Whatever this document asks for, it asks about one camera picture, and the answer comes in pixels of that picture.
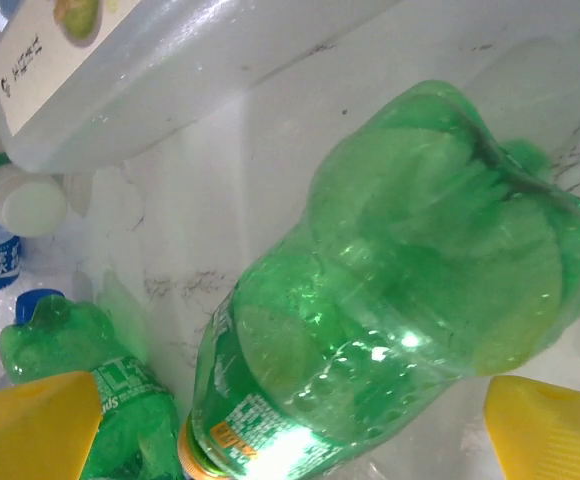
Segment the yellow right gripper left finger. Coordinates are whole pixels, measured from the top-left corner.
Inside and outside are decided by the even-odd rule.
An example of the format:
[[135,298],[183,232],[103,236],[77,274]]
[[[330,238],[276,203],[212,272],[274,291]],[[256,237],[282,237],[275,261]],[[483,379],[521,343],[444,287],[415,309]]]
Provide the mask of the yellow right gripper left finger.
[[0,480],[79,480],[101,419],[85,371],[0,390]]

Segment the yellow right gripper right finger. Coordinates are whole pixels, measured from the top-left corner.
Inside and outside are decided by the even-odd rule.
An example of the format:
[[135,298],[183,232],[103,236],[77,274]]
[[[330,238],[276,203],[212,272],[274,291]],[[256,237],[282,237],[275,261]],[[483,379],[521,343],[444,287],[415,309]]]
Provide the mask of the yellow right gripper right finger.
[[505,480],[580,480],[580,391],[496,376],[483,413]]

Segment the green soda bottle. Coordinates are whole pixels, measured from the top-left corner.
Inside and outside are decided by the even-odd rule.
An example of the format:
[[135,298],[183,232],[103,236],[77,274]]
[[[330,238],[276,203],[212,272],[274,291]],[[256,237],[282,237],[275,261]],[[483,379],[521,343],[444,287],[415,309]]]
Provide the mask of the green soda bottle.
[[14,324],[0,334],[13,384],[73,371],[93,375],[102,419],[80,480],[184,480],[177,455],[174,399],[146,363],[117,338],[96,305],[32,291],[17,300]]

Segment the clear bottle with blue cap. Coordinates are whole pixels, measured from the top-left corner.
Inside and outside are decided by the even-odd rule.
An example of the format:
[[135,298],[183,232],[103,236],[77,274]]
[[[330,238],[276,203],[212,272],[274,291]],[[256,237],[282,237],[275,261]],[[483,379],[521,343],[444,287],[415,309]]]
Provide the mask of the clear bottle with blue cap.
[[[38,288],[21,293],[14,304],[14,317],[13,323],[16,326],[21,326],[29,323],[32,319],[34,311],[38,303],[46,297],[49,296],[60,296],[64,297],[65,294],[60,290],[49,289],[49,288]],[[4,366],[1,354],[0,354],[0,390],[12,387],[13,382],[11,381],[9,374]]]

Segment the clear bottle with white cap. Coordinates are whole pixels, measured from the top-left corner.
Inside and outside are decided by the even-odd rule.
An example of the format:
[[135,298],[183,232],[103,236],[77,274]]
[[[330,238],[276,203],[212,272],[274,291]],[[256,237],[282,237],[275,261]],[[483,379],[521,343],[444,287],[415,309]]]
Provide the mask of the clear bottle with white cap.
[[70,211],[87,214],[92,184],[88,173],[26,172],[0,153],[0,226],[24,238],[49,235]]

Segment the green bottle with orange cap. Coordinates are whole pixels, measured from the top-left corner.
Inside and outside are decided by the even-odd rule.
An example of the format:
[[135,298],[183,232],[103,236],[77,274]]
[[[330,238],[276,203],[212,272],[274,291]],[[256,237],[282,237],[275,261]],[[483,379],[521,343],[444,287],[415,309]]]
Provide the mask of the green bottle with orange cap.
[[580,198],[424,81],[342,140],[299,221],[200,344],[179,437],[192,480],[306,480],[389,440],[466,377],[580,317]]

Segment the large white labelled plastic jug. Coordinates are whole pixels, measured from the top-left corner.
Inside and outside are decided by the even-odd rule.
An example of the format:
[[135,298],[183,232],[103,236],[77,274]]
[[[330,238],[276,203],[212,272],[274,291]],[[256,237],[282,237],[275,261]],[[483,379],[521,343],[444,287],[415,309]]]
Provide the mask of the large white labelled plastic jug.
[[0,142],[24,170],[137,155],[399,0],[21,0],[0,35]]

